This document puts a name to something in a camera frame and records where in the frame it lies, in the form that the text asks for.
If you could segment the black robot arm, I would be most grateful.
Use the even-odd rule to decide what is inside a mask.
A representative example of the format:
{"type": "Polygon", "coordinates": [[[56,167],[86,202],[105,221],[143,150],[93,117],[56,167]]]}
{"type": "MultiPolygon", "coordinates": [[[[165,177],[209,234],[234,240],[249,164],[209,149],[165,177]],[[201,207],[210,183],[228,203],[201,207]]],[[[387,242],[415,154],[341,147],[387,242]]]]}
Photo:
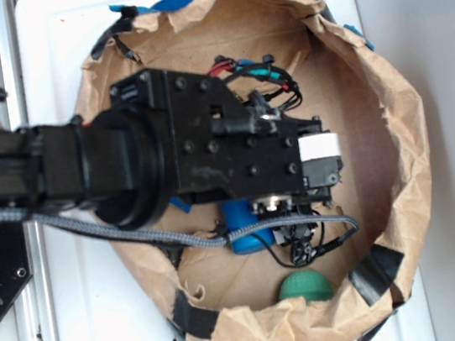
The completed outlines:
{"type": "Polygon", "coordinates": [[[0,207],[91,209],[104,223],[156,223],[167,204],[247,200],[256,211],[330,202],[338,137],[226,80],[145,69],[117,82],[92,123],[0,129],[0,207]]]}

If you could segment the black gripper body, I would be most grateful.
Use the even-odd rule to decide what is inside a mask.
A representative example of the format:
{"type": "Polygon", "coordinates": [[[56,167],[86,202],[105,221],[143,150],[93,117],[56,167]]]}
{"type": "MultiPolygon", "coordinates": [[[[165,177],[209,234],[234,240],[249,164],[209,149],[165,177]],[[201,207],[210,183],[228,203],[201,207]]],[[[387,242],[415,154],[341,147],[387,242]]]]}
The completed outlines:
{"type": "Polygon", "coordinates": [[[343,167],[338,136],[318,116],[290,116],[301,92],[285,71],[259,63],[230,73],[243,77],[292,98],[272,107],[257,89],[241,100],[226,79],[145,69],[111,87],[111,104],[151,122],[175,173],[172,193],[185,202],[247,200],[255,213],[332,203],[343,167]]]}

